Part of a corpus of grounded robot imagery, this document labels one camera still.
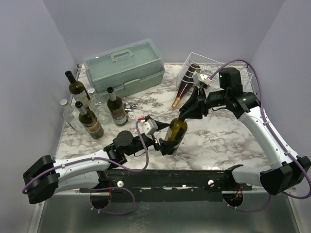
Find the green bottle cream label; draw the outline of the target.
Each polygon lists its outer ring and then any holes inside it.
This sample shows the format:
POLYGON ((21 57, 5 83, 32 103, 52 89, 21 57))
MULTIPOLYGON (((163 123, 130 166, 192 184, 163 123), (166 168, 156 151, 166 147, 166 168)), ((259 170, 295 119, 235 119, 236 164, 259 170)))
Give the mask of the green bottle cream label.
POLYGON ((182 141, 187 132, 188 125, 185 120, 175 118, 171 121, 167 130, 165 141, 182 141))

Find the white wire wine rack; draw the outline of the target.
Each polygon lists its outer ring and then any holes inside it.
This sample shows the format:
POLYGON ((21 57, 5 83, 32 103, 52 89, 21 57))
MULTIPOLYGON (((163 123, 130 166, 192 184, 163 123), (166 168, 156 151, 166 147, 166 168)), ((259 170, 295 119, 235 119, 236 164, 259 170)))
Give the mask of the white wire wine rack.
MULTIPOLYGON (((219 69, 223 65, 223 63, 191 52, 185 60, 184 64, 182 65, 181 70, 177 74, 176 89, 179 88, 180 82, 182 81, 184 74, 188 70, 190 64, 193 63, 198 64, 201 68, 200 73, 208 75, 209 78, 214 72, 216 72, 217 69, 219 69)), ((248 65, 246 63, 242 61, 235 61, 233 63, 230 63, 226 67, 234 67, 240 72, 244 92, 253 92, 253 88, 251 85, 253 74, 248 72, 248 65)), ((219 74, 217 73, 211 80, 211 86, 207 88, 207 92, 221 90, 219 83, 219 74)))

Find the red wine bottle gold cap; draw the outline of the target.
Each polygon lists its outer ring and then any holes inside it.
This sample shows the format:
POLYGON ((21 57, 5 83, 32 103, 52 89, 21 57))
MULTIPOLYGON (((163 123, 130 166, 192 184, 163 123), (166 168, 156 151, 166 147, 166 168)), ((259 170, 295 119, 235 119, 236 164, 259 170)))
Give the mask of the red wine bottle gold cap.
POLYGON ((188 70, 184 74, 182 81, 180 82, 179 89, 177 91, 175 100, 172 104, 172 108, 176 109, 179 105, 181 99, 184 97, 184 95, 190 90, 190 88, 194 85, 193 82, 193 75, 195 72, 200 73, 201 68, 198 64, 190 64, 188 70))

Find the green bottle silver neck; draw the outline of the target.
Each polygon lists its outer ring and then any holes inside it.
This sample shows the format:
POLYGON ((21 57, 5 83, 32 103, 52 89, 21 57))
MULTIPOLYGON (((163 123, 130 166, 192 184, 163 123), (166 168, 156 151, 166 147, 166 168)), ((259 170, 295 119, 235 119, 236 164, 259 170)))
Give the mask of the green bottle silver neck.
POLYGON ((107 101, 107 107, 112 115, 113 121, 117 126, 123 126, 127 122, 127 114, 122 102, 122 99, 116 96, 113 87, 108 87, 107 92, 109 99, 107 101))

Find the clear bottle white cap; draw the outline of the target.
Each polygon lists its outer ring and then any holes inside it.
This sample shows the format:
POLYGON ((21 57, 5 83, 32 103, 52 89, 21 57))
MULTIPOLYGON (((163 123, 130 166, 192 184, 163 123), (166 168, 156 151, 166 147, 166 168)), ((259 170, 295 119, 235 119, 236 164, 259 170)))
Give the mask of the clear bottle white cap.
POLYGON ((102 125, 107 124, 112 117, 106 100, 102 96, 98 95, 93 87, 90 87, 87 92, 90 96, 89 107, 91 111, 95 113, 102 125))

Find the dark bottle tan label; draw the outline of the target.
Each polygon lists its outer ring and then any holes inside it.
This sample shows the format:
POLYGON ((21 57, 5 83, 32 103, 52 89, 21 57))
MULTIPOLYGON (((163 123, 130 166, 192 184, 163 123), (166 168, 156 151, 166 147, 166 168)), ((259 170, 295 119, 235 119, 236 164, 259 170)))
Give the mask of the dark bottle tan label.
POLYGON ((94 112, 84 107, 80 101, 75 103, 75 107, 79 111, 78 119, 89 135, 94 139, 101 138, 104 135, 104 129, 94 112))

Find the clear bottle silver cap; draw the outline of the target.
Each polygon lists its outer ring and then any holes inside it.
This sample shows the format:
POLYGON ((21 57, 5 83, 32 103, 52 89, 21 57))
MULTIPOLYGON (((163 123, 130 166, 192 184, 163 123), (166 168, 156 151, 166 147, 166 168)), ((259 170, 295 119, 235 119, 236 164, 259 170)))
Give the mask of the clear bottle silver cap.
POLYGON ((76 132, 84 133, 85 128, 78 119, 79 112, 73 108, 67 99, 60 100, 60 105, 64 108, 63 118, 76 132))

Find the green wine bottle white label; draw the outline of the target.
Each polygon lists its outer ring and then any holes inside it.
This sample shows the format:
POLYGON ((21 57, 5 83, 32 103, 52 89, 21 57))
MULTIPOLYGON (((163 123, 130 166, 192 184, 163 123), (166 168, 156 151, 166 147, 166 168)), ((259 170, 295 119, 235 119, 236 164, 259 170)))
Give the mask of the green wine bottle white label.
POLYGON ((69 80, 69 91, 76 101, 80 101, 85 108, 89 109, 90 96, 82 82, 75 79, 70 70, 65 72, 65 76, 69 80))

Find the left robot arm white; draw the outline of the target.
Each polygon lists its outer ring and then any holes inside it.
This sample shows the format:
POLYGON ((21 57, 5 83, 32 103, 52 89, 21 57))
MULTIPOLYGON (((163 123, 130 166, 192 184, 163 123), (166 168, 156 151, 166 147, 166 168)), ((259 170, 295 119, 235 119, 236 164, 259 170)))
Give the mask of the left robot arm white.
POLYGON ((52 197, 55 193, 77 188, 95 189, 102 192, 107 188, 108 180, 100 175, 115 167, 121 167, 131 172, 142 172, 147 168, 128 168, 127 155, 139 151, 147 152, 150 146, 160 151, 162 155, 171 154, 179 145, 178 140, 156 139, 154 132, 168 129, 169 124, 162 123, 146 116, 138 119, 137 136, 130 131, 121 131, 113 142, 103 149, 89 155, 71 159, 54 160, 50 155, 39 158, 23 174, 25 186, 22 193, 27 195, 30 204, 37 204, 52 197))

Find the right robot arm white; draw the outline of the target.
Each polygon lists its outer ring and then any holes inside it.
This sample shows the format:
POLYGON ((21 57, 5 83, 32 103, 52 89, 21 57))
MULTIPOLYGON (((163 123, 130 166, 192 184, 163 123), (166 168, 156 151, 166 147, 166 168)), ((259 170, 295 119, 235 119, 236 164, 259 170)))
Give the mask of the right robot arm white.
POLYGON ((224 177, 224 186, 235 190, 242 183, 262 186, 270 195, 277 195, 301 183, 311 167, 307 156, 301 157, 280 136, 260 107, 252 92, 244 92, 240 71, 226 67, 219 71, 220 90, 208 95, 195 87, 191 97, 179 109, 180 119, 202 119, 210 109, 224 107, 243 123, 254 136, 269 166, 248 168, 237 166, 224 177))

